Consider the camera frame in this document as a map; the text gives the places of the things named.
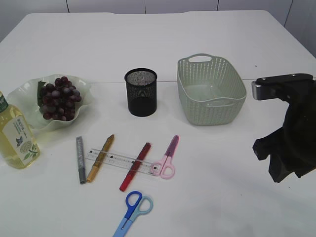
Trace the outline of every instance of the marker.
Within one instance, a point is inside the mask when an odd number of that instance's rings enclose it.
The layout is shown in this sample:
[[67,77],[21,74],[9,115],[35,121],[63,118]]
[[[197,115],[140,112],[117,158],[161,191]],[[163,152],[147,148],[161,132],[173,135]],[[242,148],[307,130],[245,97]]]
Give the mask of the marker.
[[[107,152],[109,151],[112,143],[114,141],[114,134],[112,134],[108,139],[107,141],[105,142],[103,148],[102,148],[102,151],[104,152]],[[97,172],[99,171],[99,168],[101,167],[102,165],[102,162],[105,158],[105,155],[106,153],[104,152],[100,152],[97,159],[95,160],[91,170],[90,170],[90,173],[87,177],[87,182],[91,183],[93,180],[94,180],[94,177],[96,176]]]
[[82,141],[81,136],[76,138],[76,145],[77,145],[79,181],[81,184],[85,184],[86,179],[85,179],[85,166],[84,166],[84,157],[83,157],[83,141]]
[[[140,152],[140,154],[138,155],[137,159],[138,160],[144,160],[150,147],[152,145],[150,143],[146,143],[142,149],[142,151]],[[120,190],[122,192],[124,192],[126,189],[127,189],[127,186],[129,185],[129,183],[133,180],[139,166],[141,165],[141,162],[140,161],[135,161],[134,164],[132,165],[132,167],[130,168],[129,172],[127,173],[123,183],[121,184],[120,186]]]

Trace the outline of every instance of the clear plastic ruler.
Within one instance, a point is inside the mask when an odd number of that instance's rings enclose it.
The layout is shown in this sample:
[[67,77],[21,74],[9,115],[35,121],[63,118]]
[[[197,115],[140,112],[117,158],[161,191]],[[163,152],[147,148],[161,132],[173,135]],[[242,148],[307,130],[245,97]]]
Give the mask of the clear plastic ruler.
[[155,164],[153,162],[139,160],[139,159],[123,156],[123,155],[118,155],[111,152],[105,152],[105,151],[97,150],[94,148],[89,150],[85,158],[91,161],[96,161],[100,153],[106,154],[104,160],[102,161],[102,163],[104,164],[113,165],[113,166],[123,168],[123,169],[133,170],[131,169],[133,164],[136,162],[139,162],[139,167],[137,168],[137,170],[134,170],[134,171],[153,175],[153,176],[156,176],[160,173],[161,165],[159,164]]

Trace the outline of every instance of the basket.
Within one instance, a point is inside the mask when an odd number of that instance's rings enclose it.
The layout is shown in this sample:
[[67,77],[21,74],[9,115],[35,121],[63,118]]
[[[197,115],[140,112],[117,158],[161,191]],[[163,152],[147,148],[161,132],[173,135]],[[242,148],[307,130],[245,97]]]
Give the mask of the basket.
[[[192,62],[197,56],[209,61]],[[195,54],[178,61],[180,101],[188,121],[194,125],[230,123],[246,99],[246,88],[235,68],[224,58]]]

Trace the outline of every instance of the grapes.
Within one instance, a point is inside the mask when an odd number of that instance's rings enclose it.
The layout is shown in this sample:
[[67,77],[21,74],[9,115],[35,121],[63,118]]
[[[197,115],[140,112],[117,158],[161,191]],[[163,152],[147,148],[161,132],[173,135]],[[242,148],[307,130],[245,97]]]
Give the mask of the grapes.
[[74,101],[74,102],[77,101],[77,97],[75,95],[69,96],[69,99]]
[[73,107],[75,104],[74,104],[73,101],[68,100],[68,101],[65,103],[65,105],[66,105],[67,107],[71,108],[71,107]]
[[63,108],[59,108],[59,109],[57,110],[57,112],[58,112],[60,115],[63,115],[64,112],[65,112],[65,110],[64,110]]
[[46,86],[43,86],[43,87],[40,89],[40,95],[41,95],[41,97],[44,97],[46,94],[47,94]]
[[53,90],[52,93],[51,93],[51,96],[54,97],[54,98],[59,98],[60,97],[60,91],[58,90]]
[[44,113],[44,114],[43,114],[43,118],[46,119],[46,120],[51,119],[50,113]]
[[53,114],[52,118],[53,120],[59,120],[59,114]]
[[63,93],[64,93],[64,94],[67,95],[67,94],[70,94],[70,92],[71,92],[71,91],[70,91],[69,88],[66,88],[66,87],[63,88]]
[[43,109],[44,113],[48,112],[47,105],[43,105],[42,109]]
[[43,97],[43,103],[44,105],[47,105],[51,101],[51,97],[46,95]]
[[80,92],[67,77],[56,78],[55,85],[48,83],[43,86],[39,96],[43,101],[40,111],[47,120],[73,120],[76,114],[75,103],[82,100]]
[[53,84],[48,83],[46,85],[46,89],[48,92],[52,92],[55,89],[55,86]]
[[53,106],[58,106],[59,105],[59,99],[53,99],[52,100],[52,105]]
[[53,113],[55,111],[56,111],[56,107],[55,106],[47,106],[47,112]]
[[61,86],[62,84],[63,84],[62,80],[60,78],[56,78],[55,85],[56,86]]
[[68,78],[63,76],[63,77],[61,77],[61,81],[62,81],[63,84],[65,84],[65,83],[68,82]]
[[75,96],[80,96],[80,92],[76,89],[76,90],[73,90],[73,95]]

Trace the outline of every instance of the gray marker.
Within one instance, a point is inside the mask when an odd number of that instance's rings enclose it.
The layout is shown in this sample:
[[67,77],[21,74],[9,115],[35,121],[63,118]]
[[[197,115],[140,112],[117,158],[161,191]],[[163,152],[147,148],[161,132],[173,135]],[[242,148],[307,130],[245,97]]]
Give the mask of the gray marker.
[[84,157],[83,157],[83,141],[82,141],[81,136],[76,138],[76,145],[77,145],[79,180],[80,180],[81,184],[85,184],[87,179],[85,177],[85,166],[84,166]]

